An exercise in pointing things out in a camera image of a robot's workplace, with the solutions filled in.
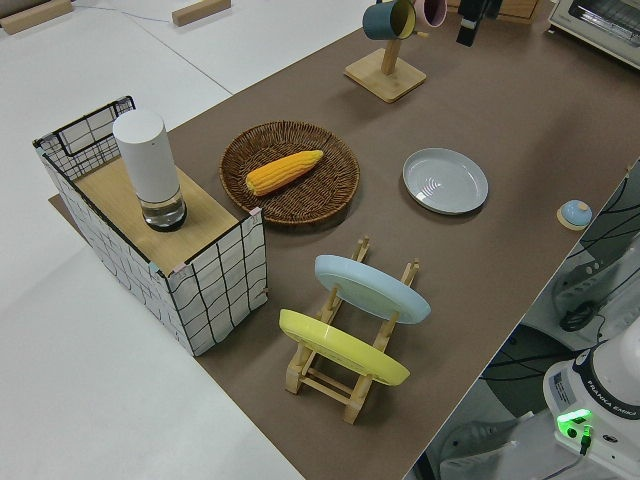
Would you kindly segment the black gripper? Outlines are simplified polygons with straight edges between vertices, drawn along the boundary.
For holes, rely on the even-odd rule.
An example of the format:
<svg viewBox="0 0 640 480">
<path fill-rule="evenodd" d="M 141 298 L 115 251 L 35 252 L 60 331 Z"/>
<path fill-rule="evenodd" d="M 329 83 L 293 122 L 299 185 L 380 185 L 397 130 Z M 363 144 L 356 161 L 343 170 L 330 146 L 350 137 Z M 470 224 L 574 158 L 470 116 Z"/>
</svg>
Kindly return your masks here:
<svg viewBox="0 0 640 480">
<path fill-rule="evenodd" d="M 461 0 L 459 14 L 463 17 L 456 38 L 456 42 L 472 47 L 477 31 L 483 18 L 495 17 L 494 0 Z"/>
</svg>

